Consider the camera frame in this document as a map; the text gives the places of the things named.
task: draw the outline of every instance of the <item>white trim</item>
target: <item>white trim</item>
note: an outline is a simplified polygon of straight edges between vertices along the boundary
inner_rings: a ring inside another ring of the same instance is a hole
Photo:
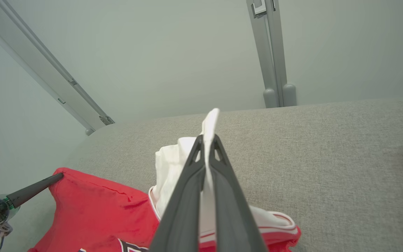
[[[120,244],[120,249],[122,249],[123,252],[123,245],[122,245],[122,241],[118,238],[119,244]]]
[[[155,217],[158,219],[159,222],[161,222],[161,216],[158,214],[158,211],[156,210],[156,207],[155,207],[156,202],[152,197],[152,190],[153,190],[153,188],[155,188],[155,186],[156,185],[150,187],[150,189],[149,189],[149,202],[152,205],[152,209],[153,209],[153,212],[155,213]]]
[[[296,229],[296,224],[293,221],[292,218],[290,218],[290,216],[286,215],[285,213],[282,212],[275,212],[275,211],[267,211],[268,213],[272,214],[273,216],[277,217],[282,217],[287,219],[290,222],[290,225],[287,226],[274,226],[274,228],[278,228],[278,229],[286,229],[286,230],[292,230],[292,229]]]

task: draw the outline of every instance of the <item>gray fabric surface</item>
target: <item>gray fabric surface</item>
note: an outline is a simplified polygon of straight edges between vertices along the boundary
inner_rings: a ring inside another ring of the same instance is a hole
[[[106,126],[65,165],[146,192],[204,117]],[[403,251],[403,99],[225,112],[216,132],[248,202],[301,228],[293,251]]]

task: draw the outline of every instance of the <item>metal bracket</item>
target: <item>metal bracket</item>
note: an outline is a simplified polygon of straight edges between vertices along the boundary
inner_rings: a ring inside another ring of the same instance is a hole
[[[105,125],[110,125],[110,124],[115,123],[109,116],[106,116],[106,117],[99,116],[99,119],[100,119]]]
[[[252,7],[253,7],[253,12],[254,12],[254,16],[258,16],[259,14],[265,14],[265,12],[267,11],[267,8],[265,6],[265,1],[264,0],[255,0],[254,2],[261,2],[261,5],[256,7],[256,4],[253,3]]]

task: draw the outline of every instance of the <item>white wall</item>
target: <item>white wall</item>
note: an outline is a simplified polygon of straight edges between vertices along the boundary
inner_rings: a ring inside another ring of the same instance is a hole
[[[115,121],[264,108],[244,0],[9,2]]]
[[[0,194],[52,175],[85,137],[85,128],[0,46]],[[3,251],[18,251],[10,244],[25,207],[9,222],[14,233]]]
[[[298,104],[403,96],[403,0],[280,0]]]
[[[88,102],[78,94],[69,82],[47,61],[29,41],[9,16],[0,8],[0,37],[35,71],[66,104],[76,111],[90,126],[97,130],[105,126]]]

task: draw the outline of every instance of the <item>red fabric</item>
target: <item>red fabric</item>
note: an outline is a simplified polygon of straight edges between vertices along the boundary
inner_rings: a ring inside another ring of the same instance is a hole
[[[49,189],[56,200],[54,222],[28,252],[130,252],[147,251],[158,219],[146,193],[68,168]],[[297,234],[264,233],[270,252],[288,252]],[[200,251],[214,252],[215,244]]]

